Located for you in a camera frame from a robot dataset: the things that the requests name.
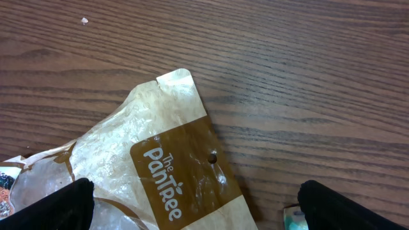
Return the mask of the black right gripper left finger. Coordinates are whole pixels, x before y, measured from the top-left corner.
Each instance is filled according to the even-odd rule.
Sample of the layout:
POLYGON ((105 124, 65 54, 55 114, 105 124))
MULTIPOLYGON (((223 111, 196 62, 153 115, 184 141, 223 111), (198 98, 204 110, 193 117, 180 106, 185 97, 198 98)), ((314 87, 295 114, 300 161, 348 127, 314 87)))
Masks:
POLYGON ((1 221, 1 230, 88 230, 94 184, 81 178, 1 221))

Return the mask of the brown white snack packet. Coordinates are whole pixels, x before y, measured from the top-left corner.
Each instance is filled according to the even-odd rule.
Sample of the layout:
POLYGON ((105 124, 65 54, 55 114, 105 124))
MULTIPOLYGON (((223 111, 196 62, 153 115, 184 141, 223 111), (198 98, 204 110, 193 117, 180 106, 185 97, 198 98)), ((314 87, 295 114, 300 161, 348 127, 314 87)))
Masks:
POLYGON ((87 178, 89 229, 255 229, 191 73, 131 90, 83 136, 1 163, 1 221, 87 178))

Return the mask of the teal snack packet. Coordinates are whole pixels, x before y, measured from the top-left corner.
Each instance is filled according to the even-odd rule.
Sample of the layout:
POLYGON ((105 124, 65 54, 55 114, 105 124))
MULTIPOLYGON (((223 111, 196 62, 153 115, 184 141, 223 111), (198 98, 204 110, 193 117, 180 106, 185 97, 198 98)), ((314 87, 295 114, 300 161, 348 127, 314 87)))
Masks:
POLYGON ((299 204, 287 206, 283 209, 285 230, 309 230, 305 214, 299 204))

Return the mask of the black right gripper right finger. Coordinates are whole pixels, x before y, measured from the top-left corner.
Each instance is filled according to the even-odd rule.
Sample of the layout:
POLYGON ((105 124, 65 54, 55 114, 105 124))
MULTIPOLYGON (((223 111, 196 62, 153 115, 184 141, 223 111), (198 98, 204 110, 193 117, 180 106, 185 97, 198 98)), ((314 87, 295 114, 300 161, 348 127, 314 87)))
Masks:
POLYGON ((310 230, 407 230, 314 180, 297 199, 310 230))

